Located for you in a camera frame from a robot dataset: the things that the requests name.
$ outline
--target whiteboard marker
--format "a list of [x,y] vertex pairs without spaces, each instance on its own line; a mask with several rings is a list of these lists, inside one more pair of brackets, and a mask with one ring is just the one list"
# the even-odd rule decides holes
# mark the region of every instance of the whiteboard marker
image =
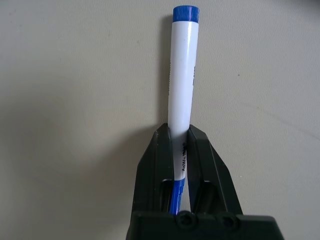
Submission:
[[168,127],[172,140],[174,185],[170,212],[180,210],[187,164],[187,133],[190,126],[196,67],[199,9],[177,6],[173,9],[171,31]]

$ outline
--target beige background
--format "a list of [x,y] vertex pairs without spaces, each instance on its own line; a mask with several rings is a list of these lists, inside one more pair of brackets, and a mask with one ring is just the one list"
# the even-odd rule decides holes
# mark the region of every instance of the beige background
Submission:
[[320,239],[312,0],[1,0],[0,239],[125,238],[137,163],[167,121],[181,4],[200,8],[191,122],[244,213]]

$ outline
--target blue marker tip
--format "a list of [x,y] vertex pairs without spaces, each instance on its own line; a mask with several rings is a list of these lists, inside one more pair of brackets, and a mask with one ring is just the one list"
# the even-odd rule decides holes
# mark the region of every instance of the blue marker tip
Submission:
[[170,205],[170,213],[177,215],[180,211],[181,196],[184,191],[185,178],[181,180],[176,180],[173,183],[173,191]]

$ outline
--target blue cap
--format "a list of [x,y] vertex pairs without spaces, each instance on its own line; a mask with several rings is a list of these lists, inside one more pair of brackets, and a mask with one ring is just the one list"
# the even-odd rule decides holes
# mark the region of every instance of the blue cap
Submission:
[[176,6],[173,9],[173,22],[189,21],[197,23],[199,20],[199,8],[196,6]]

